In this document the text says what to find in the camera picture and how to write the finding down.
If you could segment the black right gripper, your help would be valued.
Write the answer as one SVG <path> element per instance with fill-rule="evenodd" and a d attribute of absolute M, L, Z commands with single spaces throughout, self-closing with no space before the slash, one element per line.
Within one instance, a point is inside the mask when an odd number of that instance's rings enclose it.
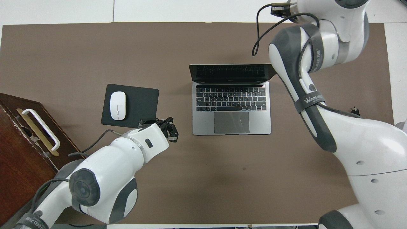
<path fill-rule="evenodd" d="M 291 16 L 294 13 L 294 6 L 297 2 L 285 2 L 285 3 L 272 3 L 271 15 L 273 16 Z"/>

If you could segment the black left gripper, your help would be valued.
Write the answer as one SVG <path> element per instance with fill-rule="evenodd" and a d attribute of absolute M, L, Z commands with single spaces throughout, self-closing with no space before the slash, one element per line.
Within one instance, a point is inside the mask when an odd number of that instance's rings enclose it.
<path fill-rule="evenodd" d="M 157 124 L 158 127 L 161 129 L 163 135 L 168 138 L 169 142 L 177 142 L 179 133 L 176 129 L 176 126 L 174 126 L 172 123 L 174 121 L 173 117 L 168 117 L 167 119 L 140 119 L 139 120 L 139 125 L 145 125 L 145 124 Z"/>

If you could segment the grey laptop with apple logo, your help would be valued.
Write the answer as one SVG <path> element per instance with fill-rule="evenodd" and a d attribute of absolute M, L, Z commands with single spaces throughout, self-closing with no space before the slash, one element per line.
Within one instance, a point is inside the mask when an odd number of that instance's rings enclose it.
<path fill-rule="evenodd" d="M 190 64 L 194 135 L 267 135 L 272 132 L 269 80 L 263 64 Z"/>

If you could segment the black mouse pad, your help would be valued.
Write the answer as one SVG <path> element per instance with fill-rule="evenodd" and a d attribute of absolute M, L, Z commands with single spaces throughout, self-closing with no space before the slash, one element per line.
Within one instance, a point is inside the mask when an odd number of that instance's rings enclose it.
<path fill-rule="evenodd" d="M 110 96 L 116 91 L 123 91 L 126 94 L 126 117 L 121 121 L 113 120 L 110 116 Z M 158 97 L 157 89 L 108 84 L 101 123 L 108 126 L 136 128 L 140 119 L 156 118 Z"/>

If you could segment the white computer mouse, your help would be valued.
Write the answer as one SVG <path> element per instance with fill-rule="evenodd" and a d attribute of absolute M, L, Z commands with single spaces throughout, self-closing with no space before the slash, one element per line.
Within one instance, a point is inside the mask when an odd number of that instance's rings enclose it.
<path fill-rule="evenodd" d="M 126 117 L 126 94 L 123 91 L 113 92 L 110 96 L 110 116 L 121 121 Z"/>

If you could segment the brown table mat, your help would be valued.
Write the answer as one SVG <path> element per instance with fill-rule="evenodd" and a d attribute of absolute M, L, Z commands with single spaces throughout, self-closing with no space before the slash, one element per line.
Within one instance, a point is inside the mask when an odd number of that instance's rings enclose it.
<path fill-rule="evenodd" d="M 138 201 L 123 223 L 317 223 L 357 203 L 345 170 L 314 141 L 278 76 L 270 135 L 195 136 L 189 64 L 268 63 L 254 23 L 115 22 L 4 25 L 0 93 L 34 100 L 81 150 L 101 124 L 107 84 L 159 90 L 157 117 L 179 139 L 136 173 Z"/>

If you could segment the dark brown wooden box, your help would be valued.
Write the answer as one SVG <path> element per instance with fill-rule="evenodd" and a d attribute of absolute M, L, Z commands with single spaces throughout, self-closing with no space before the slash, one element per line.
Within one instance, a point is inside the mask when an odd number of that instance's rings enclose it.
<path fill-rule="evenodd" d="M 55 145 L 41 124 L 21 112 L 35 110 L 60 141 L 58 155 L 52 155 L 44 140 Z M 67 163 L 82 159 L 71 156 L 79 149 L 41 103 L 0 93 L 0 226 L 29 206 L 38 188 L 55 177 Z"/>

